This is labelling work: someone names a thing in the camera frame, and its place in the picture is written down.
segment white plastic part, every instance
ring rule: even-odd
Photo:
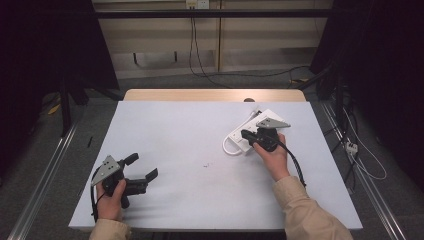
[[[358,145],[351,143],[351,142],[347,142],[346,143],[346,151],[349,154],[355,155],[358,152]]]
[[[209,9],[209,0],[197,0],[197,9]]]
[[[267,109],[261,114],[259,114],[258,116],[256,116],[255,118],[253,118],[252,120],[250,120],[249,122],[234,129],[234,131],[228,134],[227,138],[229,138],[235,145],[238,146],[238,148],[240,148],[241,153],[247,153],[252,147],[249,145],[249,141],[241,137],[241,130],[245,129],[250,132],[256,132],[258,129],[256,124],[266,118],[271,118],[271,119],[284,122],[284,120],[280,116],[278,116],[273,111]]]

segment black curtain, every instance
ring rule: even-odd
[[[86,87],[81,79],[118,88],[98,20],[60,11],[94,9],[91,0],[0,1],[0,173],[24,144],[43,96],[59,91],[64,76],[73,88]]]
[[[368,10],[363,11],[365,22],[352,45],[353,54],[344,59],[340,75],[399,166],[424,190],[424,16],[420,5],[369,1],[368,8],[362,8]],[[335,50],[329,46],[344,35],[341,24],[326,27],[312,65],[315,71],[332,58]]]

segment metal frame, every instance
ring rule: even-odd
[[[331,126],[335,129],[335,134],[339,141],[342,140],[342,133],[339,129],[337,121],[335,120],[336,113],[334,112],[333,108],[331,106],[327,106],[325,103],[321,103],[321,106],[328,118],[328,121],[330,122]],[[352,155],[349,154],[349,161],[351,164],[353,164],[354,159]],[[362,165],[363,168],[365,166],[363,165],[360,158],[358,158],[358,163]],[[399,240],[399,239],[407,239],[405,233],[402,230],[402,227],[400,226],[399,222],[396,219],[396,216],[393,214],[392,210],[390,209],[389,205],[387,204],[384,197],[381,195],[380,191],[378,190],[377,186],[375,185],[373,179],[365,174],[358,165],[355,165],[356,171],[353,172],[353,174],[357,174],[359,180],[361,181],[362,186],[365,189],[365,192],[367,193],[368,197],[370,198],[370,201],[372,205],[375,208],[375,211],[377,212],[377,215],[380,217],[381,222],[383,223],[384,227],[386,228],[387,233],[389,234],[390,238],[393,240]]]
[[[14,240],[14,239],[21,240],[27,237],[28,232],[32,226],[32,223],[34,222],[35,217],[37,216],[37,213],[41,205],[43,204],[47,191],[49,190],[49,187],[51,183],[53,182],[56,172],[59,169],[60,163],[62,162],[65,156],[65,153],[72,141],[72,138],[75,134],[78,123],[84,115],[85,106],[81,108],[82,109],[78,109],[80,111],[77,112],[76,119],[74,120],[73,124],[70,126],[70,129],[67,132],[67,134],[64,137],[60,138],[59,143],[56,147],[56,150],[53,153],[53,156],[51,157],[50,162],[48,163],[46,169],[44,170],[43,176],[41,177],[40,181],[38,182],[37,186],[35,187],[31,195],[31,198],[29,199],[24,210],[19,216],[15,226],[12,229],[12,232],[7,238],[8,240]]]
[[[207,9],[207,10],[99,10],[96,12],[75,12],[44,10],[37,14],[41,16],[56,16],[59,18],[328,18],[353,14],[348,10],[333,9]]]

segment hand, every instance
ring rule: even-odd
[[[283,134],[278,133],[278,138],[282,143],[286,144],[286,137]],[[281,146],[278,146],[273,152],[266,151],[258,143],[254,143],[253,148],[261,156],[266,168],[276,182],[290,176],[287,168],[287,151]]]
[[[97,197],[97,211],[99,213],[99,219],[109,219],[115,221],[122,221],[122,211],[121,211],[121,197],[124,193],[125,186],[127,182],[125,179],[119,181],[118,185],[113,192],[112,197],[109,197],[103,189],[102,182],[96,185]]]

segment beige sleeve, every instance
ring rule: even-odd
[[[93,231],[91,232],[90,239],[100,239],[100,240],[121,240],[129,239],[131,236],[131,228],[125,223],[108,220],[108,219],[99,219],[94,226]]]
[[[297,177],[279,180],[273,190],[286,214],[287,239],[353,239],[336,217],[309,198]]]

